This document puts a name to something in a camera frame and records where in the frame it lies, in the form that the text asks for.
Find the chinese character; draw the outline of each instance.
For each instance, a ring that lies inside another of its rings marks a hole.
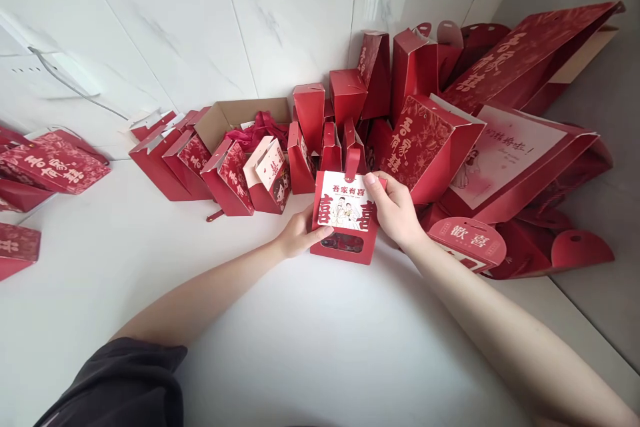
[[[42,168],[46,165],[41,158],[37,159],[33,155],[29,155],[29,157],[26,157],[25,162],[27,162],[31,167]]]
[[[472,88],[475,88],[478,82],[481,81],[483,78],[485,78],[484,73],[482,75],[477,75],[474,73],[473,75],[470,75],[469,78],[466,79],[465,81],[460,82],[460,85],[458,85],[455,89],[462,90],[462,91],[469,91]]]
[[[396,157],[395,153],[391,154],[387,167],[391,169],[393,173],[398,173],[398,167],[400,166],[400,159]]]
[[[404,137],[405,135],[407,135],[407,133],[411,133],[411,129],[409,128],[409,126],[412,123],[413,120],[411,120],[409,117],[406,117],[405,121],[402,123],[402,125],[400,125],[400,135]]]
[[[319,224],[329,223],[329,214],[331,213],[331,200],[333,200],[333,198],[329,197],[326,193],[324,197],[320,199],[320,206],[318,209]]]
[[[360,230],[369,230],[369,222],[371,221],[371,214],[373,213],[373,202],[371,200],[367,200],[365,205],[360,205],[362,207],[362,216],[357,220],[360,225]]]
[[[451,235],[456,238],[465,239],[465,234],[467,233],[467,229],[461,226],[455,226],[453,230],[451,230]]]
[[[59,161],[58,159],[51,159],[49,160],[49,165],[53,168],[55,168],[56,170],[66,170],[67,167],[69,166],[68,163],[62,163],[61,161]]]
[[[482,236],[480,234],[475,234],[473,239],[471,240],[472,245],[477,245],[478,247],[484,247],[489,238]]]
[[[404,139],[402,141],[402,145],[400,147],[400,156],[401,157],[406,157],[407,156],[407,151],[411,148],[411,140],[409,139]]]

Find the red gift bag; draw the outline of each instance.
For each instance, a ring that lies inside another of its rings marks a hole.
[[[380,168],[409,188],[415,205],[438,201],[484,128],[436,95],[410,95]]]
[[[282,214],[291,193],[289,166],[277,139],[264,137],[243,167],[257,211]]]
[[[483,105],[522,109],[614,13],[608,2],[530,15],[443,94],[475,115]]]
[[[485,105],[487,128],[441,199],[449,213],[507,222],[571,165],[598,134]]]
[[[297,122],[289,127],[289,165],[291,166],[291,189],[295,195],[315,191],[315,165],[309,155],[305,138]]]
[[[242,170],[245,163],[247,156],[242,147],[234,140],[224,139],[200,172],[229,217],[249,217],[255,211]]]
[[[437,40],[430,39],[430,23],[406,29],[393,38],[393,98],[391,125],[397,126],[409,95],[440,93],[462,52],[460,28],[452,21],[438,25]]]
[[[342,171],[342,145],[333,122],[325,123],[319,170]]]
[[[364,30],[358,72],[360,72],[367,90],[362,118],[372,119],[389,115],[391,108],[391,59],[389,58],[389,34],[387,32]]]
[[[332,226],[333,233],[311,247],[311,253],[370,265],[378,230],[375,202],[362,175],[356,174],[360,151],[347,152],[345,173],[319,171],[313,204],[313,229]],[[380,179],[383,187],[386,181]]]
[[[37,262],[40,236],[37,230],[0,224],[0,281]]]

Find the finger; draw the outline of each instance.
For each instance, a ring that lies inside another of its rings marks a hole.
[[[378,207],[384,207],[384,205],[394,203],[387,195],[387,192],[385,192],[385,188],[382,186],[382,183],[380,183],[380,180],[378,180],[378,177],[372,173],[365,175],[365,187]]]
[[[305,234],[302,238],[305,243],[305,250],[310,248],[312,245],[317,244],[322,239],[329,237],[333,233],[333,227],[331,226],[323,226],[317,228],[313,232],[309,232]]]

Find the white tile wall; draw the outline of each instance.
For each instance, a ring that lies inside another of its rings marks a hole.
[[[355,66],[359,32],[428,20],[489,20],[499,0],[0,0],[37,48],[64,51],[131,116],[225,99],[289,95]],[[27,131],[65,125],[116,158],[122,121],[82,99],[34,98],[0,74],[0,121]]]

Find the cardboard box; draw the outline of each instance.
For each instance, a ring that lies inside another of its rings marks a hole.
[[[333,122],[325,123],[320,154],[320,170],[342,171],[342,145]]]
[[[472,272],[479,274],[502,264],[507,245],[492,227],[464,217],[439,220],[427,235]]]
[[[0,281],[37,262],[40,236],[37,230],[0,224]]]
[[[449,78],[462,52],[462,34],[454,22],[440,22],[436,39],[429,38],[430,34],[431,24],[421,23],[393,38],[393,127],[409,95],[440,94],[440,85]]]
[[[530,15],[443,94],[475,115],[486,104],[523,109],[622,2]]]
[[[360,119],[367,99],[367,88],[357,69],[332,70],[329,72],[329,89],[338,133],[344,132],[345,122]]]
[[[251,203],[257,211],[282,214],[291,193],[289,166],[274,137],[264,137],[243,167]]]
[[[226,216],[248,217],[255,211],[243,171],[246,163],[247,156],[240,145],[224,139],[200,171]]]
[[[300,125],[291,122],[289,127],[289,165],[291,168],[291,189],[295,195],[315,191],[315,165],[302,136]]]
[[[410,95],[380,169],[409,188],[414,204],[438,201],[485,126],[436,95]]]
[[[571,165],[598,134],[486,105],[483,135],[441,199],[455,216],[508,222]]]
[[[391,58],[387,32],[364,30],[358,72],[367,90],[362,118],[372,119],[389,115],[391,110]]]

